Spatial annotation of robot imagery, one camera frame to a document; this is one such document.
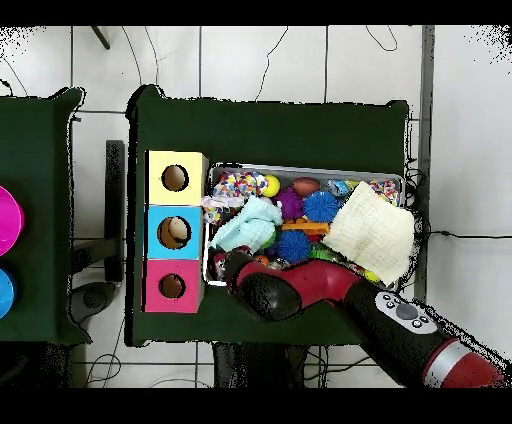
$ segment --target ball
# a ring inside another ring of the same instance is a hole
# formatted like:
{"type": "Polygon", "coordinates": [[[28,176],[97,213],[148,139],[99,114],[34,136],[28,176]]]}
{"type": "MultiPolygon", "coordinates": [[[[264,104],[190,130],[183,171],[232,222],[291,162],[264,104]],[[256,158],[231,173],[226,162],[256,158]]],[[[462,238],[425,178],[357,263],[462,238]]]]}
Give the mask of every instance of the ball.
{"type": "Polygon", "coordinates": [[[281,184],[279,183],[279,180],[273,175],[265,175],[265,178],[268,181],[268,186],[263,189],[261,194],[263,194],[265,197],[274,197],[279,191],[281,184]]]}

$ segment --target yellow block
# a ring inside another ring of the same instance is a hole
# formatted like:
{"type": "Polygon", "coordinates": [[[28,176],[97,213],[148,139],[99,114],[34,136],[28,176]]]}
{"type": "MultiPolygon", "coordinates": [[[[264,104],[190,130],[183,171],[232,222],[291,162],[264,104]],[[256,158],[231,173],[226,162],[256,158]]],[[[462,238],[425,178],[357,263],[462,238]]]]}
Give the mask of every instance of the yellow block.
{"type": "Polygon", "coordinates": [[[149,150],[149,203],[200,206],[208,159],[196,152],[149,150]]]}

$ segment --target orange toy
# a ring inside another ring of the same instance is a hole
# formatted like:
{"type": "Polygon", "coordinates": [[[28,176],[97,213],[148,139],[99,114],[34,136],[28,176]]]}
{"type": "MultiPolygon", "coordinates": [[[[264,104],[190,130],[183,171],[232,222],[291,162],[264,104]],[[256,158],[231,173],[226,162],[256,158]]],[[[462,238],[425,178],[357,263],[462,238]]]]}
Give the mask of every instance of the orange toy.
{"type": "Polygon", "coordinates": [[[283,231],[302,230],[308,236],[323,235],[329,232],[329,224],[327,222],[311,222],[303,218],[298,218],[295,220],[295,222],[293,220],[286,220],[281,229],[283,231]]]}

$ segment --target pink container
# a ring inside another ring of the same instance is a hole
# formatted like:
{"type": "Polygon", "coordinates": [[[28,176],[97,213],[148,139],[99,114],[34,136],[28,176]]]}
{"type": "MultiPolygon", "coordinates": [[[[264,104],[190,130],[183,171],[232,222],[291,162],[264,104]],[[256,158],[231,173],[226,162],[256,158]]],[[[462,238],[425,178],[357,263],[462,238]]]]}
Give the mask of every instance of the pink container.
{"type": "Polygon", "coordinates": [[[5,188],[0,186],[0,256],[14,245],[23,228],[21,206],[5,188]]]}

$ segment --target stacked blocks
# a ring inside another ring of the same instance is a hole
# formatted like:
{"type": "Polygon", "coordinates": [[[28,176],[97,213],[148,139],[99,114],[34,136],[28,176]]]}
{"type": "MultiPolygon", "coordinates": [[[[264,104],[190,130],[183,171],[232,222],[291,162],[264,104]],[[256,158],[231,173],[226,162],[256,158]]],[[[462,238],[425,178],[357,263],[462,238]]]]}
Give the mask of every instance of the stacked blocks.
{"type": "Polygon", "coordinates": [[[148,151],[143,312],[196,313],[202,300],[201,153],[148,151]]]}

